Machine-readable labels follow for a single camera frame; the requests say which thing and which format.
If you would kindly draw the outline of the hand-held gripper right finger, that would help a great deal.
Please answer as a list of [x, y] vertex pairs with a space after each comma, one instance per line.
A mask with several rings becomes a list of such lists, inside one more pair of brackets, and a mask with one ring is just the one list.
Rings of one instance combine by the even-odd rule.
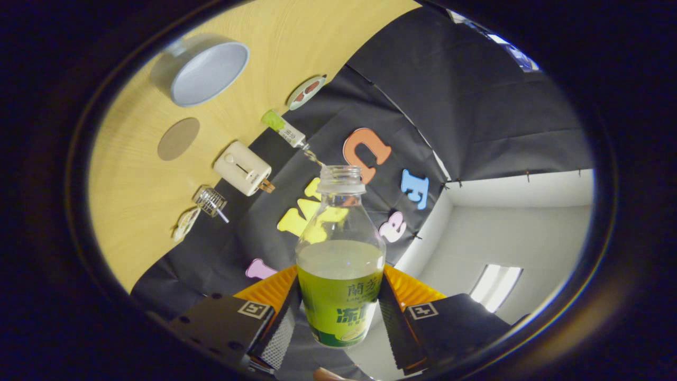
[[511, 329], [469, 294], [445, 296], [390, 265], [384, 268], [379, 306], [404, 374], [462, 361]]

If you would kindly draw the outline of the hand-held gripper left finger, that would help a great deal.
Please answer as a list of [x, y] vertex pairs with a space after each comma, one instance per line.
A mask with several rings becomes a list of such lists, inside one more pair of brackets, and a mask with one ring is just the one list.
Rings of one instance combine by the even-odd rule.
[[186, 344], [230, 369], [274, 374], [280, 369], [301, 302], [297, 266], [233, 296], [215, 293], [170, 322]]

